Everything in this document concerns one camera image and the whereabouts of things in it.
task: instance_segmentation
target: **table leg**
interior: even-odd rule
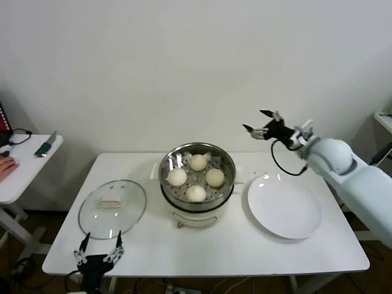
[[[292,285],[293,292],[298,289],[298,284],[296,283],[295,276],[290,276],[290,283]]]
[[[293,294],[311,294],[324,287],[326,284],[337,278],[340,274],[319,274],[309,279],[304,285]]]
[[[7,205],[7,208],[11,210],[15,216],[19,216],[23,221],[29,217],[15,202]]]
[[[33,235],[27,232],[17,221],[10,217],[3,209],[0,208],[0,225],[4,227],[16,239],[21,241],[26,247],[22,252],[21,258],[28,257],[33,253],[48,254],[49,244],[39,243],[39,239],[45,233],[45,228],[39,227]]]
[[[114,294],[116,289],[117,277],[113,277],[110,279],[110,285],[108,289],[108,294]]]
[[[14,221],[15,221],[15,222],[19,222],[19,221],[20,221],[20,216],[16,216],[16,217],[14,218]],[[5,233],[3,234],[3,236],[1,237],[1,239],[0,239],[0,248],[3,247],[3,245],[7,242],[7,240],[8,240],[8,232],[5,232]]]
[[[75,282],[75,284],[80,285],[81,284],[81,280],[82,280],[82,276],[80,273],[75,273],[75,274],[71,274],[69,276],[70,280],[73,280]]]

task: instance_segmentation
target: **wire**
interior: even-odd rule
[[[350,275],[347,275],[347,277],[348,277],[348,279],[351,281],[351,283],[353,283],[353,285],[355,286],[355,288],[356,288],[359,292],[361,292],[361,294],[365,294],[365,292],[363,292],[362,289],[360,288],[360,286],[358,286],[358,285],[356,284],[356,282],[354,282],[353,278],[352,278]]]
[[[289,151],[298,151],[298,150],[300,150],[302,147],[303,147],[303,145],[298,146],[297,148],[293,148],[293,149],[291,149],[291,148],[289,148],[289,147],[286,147],[286,148],[287,148],[287,150],[289,150]]]
[[[221,283],[223,283],[223,282],[225,282],[225,281],[227,281],[227,279],[223,279],[223,280],[221,280],[218,284],[216,284],[216,285],[211,289],[211,291],[209,292],[209,294],[212,294],[212,292],[213,292],[215,289],[217,289],[218,286],[221,285]]]
[[[71,271],[65,278],[64,278],[64,288],[66,289],[66,292],[71,292],[68,288],[68,280],[71,275],[79,273],[79,270]]]
[[[285,172],[286,174],[290,175],[290,176],[300,176],[302,175],[306,170],[307,170],[307,165],[305,165],[302,170],[299,173],[290,173],[289,171],[285,170],[284,168],[281,167],[281,165],[276,161],[275,155],[274,155],[274,145],[279,142],[280,140],[275,140],[273,141],[273,143],[271,144],[271,155],[272,155],[272,159],[275,162],[275,164],[277,165],[277,167],[279,167],[283,172]]]
[[[32,135],[32,132],[31,132],[31,131],[25,130],[25,129],[21,129],[21,128],[18,128],[18,129],[12,130],[12,132],[15,132],[16,130],[22,130],[26,135],[29,135],[29,137],[27,137],[26,139],[22,140],[21,142],[16,142],[16,143],[15,143],[15,142],[10,141],[10,144],[11,144],[11,145],[19,145],[19,144],[22,144],[22,143],[24,143],[25,141],[27,141],[27,140],[29,140],[29,139],[31,138],[31,135]]]
[[[231,290],[233,290],[235,287],[237,287],[239,284],[242,284],[243,282],[245,282],[246,280],[250,279],[251,277],[246,277],[245,279],[239,281],[237,284],[232,285],[224,294],[227,294],[228,292],[230,292]]]
[[[11,261],[11,255],[12,255],[12,250],[11,250],[11,236],[8,236],[7,240],[7,250],[8,250],[8,266],[11,272],[11,277],[12,279],[17,283],[17,285],[20,285],[22,288],[25,288],[27,290],[40,290],[41,288],[45,287],[48,285],[51,281],[53,281],[56,276],[49,278],[45,283],[38,285],[38,286],[28,286],[23,283],[23,280],[29,278],[33,272],[34,269],[37,266],[37,262],[32,259],[31,257],[28,258],[23,258],[17,262],[15,265],[15,268],[19,268],[22,266],[22,270],[18,273],[12,274],[13,266],[12,266],[12,261]]]

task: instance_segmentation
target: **human hand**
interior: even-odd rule
[[[0,182],[18,168],[19,164],[12,157],[0,157]]]

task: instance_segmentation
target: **black cable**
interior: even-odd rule
[[[274,145],[279,142],[280,140],[275,140],[273,141],[273,143],[271,144],[271,155],[272,155],[272,159],[275,162],[275,164],[277,165],[277,167],[279,167],[283,172],[285,172],[286,174],[290,175],[290,176],[300,176],[302,175],[306,170],[307,170],[307,165],[305,165],[302,170],[299,173],[290,173],[289,171],[285,170],[284,168],[281,167],[281,165],[276,161],[275,155],[274,155]]]
[[[302,147],[303,147],[303,145],[298,146],[297,148],[294,148],[294,149],[291,149],[291,148],[289,148],[289,147],[286,147],[286,148],[287,148],[287,150],[289,150],[289,151],[298,151],[298,150],[300,150]]]
[[[10,271],[12,272],[12,261],[11,261],[11,238],[10,236],[8,237],[8,266]],[[37,266],[37,262],[32,259],[31,257],[26,257],[23,258],[21,260],[19,260],[16,265],[15,265],[15,269],[22,267],[22,270],[20,272],[16,272],[14,274],[11,274],[12,279],[18,284],[20,285],[22,288],[25,288],[27,290],[40,290],[41,288],[45,287],[46,285],[48,285],[51,281],[53,281],[56,276],[49,278],[49,280],[47,280],[45,283],[38,285],[38,286],[28,286],[25,285],[23,283],[24,280],[28,279],[30,276],[33,275],[34,273],[34,269]]]
[[[362,289],[360,288],[360,286],[358,286],[358,285],[356,284],[356,282],[354,282],[353,278],[350,277],[350,275],[347,275],[347,277],[348,277],[348,279],[351,281],[351,283],[353,283],[353,285],[355,286],[355,288],[356,288],[359,292],[361,292],[361,294],[365,294],[365,292],[363,292]]]
[[[27,289],[27,290],[41,290],[41,289],[44,288],[46,285],[48,285],[51,281],[53,281],[55,278],[56,278],[56,277],[51,277],[51,278],[50,278],[49,280],[47,280],[45,283],[43,283],[43,284],[41,284],[41,285],[38,285],[38,286],[35,286],[35,287],[30,287],[30,286],[24,285],[24,283],[21,282],[21,281],[17,281],[17,283],[18,283],[22,288],[25,288],[25,289]]]
[[[29,131],[29,130],[25,130],[25,129],[21,129],[21,128],[18,128],[18,129],[14,129],[14,130],[12,130],[12,132],[15,132],[15,131],[17,131],[17,130],[22,130],[26,135],[29,135],[29,137],[27,137],[26,139],[24,139],[24,140],[22,140],[21,142],[13,142],[13,141],[10,141],[10,144],[11,145],[19,145],[19,144],[22,144],[22,143],[24,143],[25,141],[27,141],[27,140],[29,140],[30,138],[31,138],[31,135],[32,135],[32,132],[31,131]]]
[[[64,288],[66,289],[66,292],[71,292],[68,288],[68,280],[71,275],[79,273],[79,270],[71,271],[66,277],[64,278]]]

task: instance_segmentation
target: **floor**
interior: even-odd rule
[[[44,225],[48,228],[43,237],[44,243],[52,243],[56,237],[65,214],[62,213],[29,213],[29,219],[21,222],[25,229],[33,232],[38,226]],[[351,226],[356,230],[362,230],[363,225],[352,214],[347,215]],[[14,238],[9,238],[9,245],[6,244],[0,249],[0,276],[10,279],[10,265],[13,266],[17,257],[22,252],[23,246]],[[329,293],[352,293],[352,294],[392,294],[392,251],[381,243],[373,241],[363,245],[364,250],[371,261],[371,268],[363,273],[344,274],[322,288],[317,294]],[[33,255],[37,262],[43,262],[44,256]],[[40,265],[34,274],[24,282],[25,286],[36,287],[45,283],[51,278],[42,272]],[[298,279],[301,284],[309,277],[303,276]],[[174,284],[176,287],[194,288],[202,293],[210,293],[215,285],[223,279],[119,279],[116,287],[116,294],[163,294],[165,284]],[[224,294],[231,286],[242,281],[242,278],[229,278],[219,284],[213,291],[214,294]],[[77,284],[70,284],[71,290],[77,291]],[[17,283],[13,283],[13,292],[17,294],[40,293],[40,294],[63,294],[64,278],[55,277],[48,285],[40,290],[28,290]],[[255,277],[248,279],[230,291],[230,294],[246,293],[290,293],[290,284],[287,277]]]

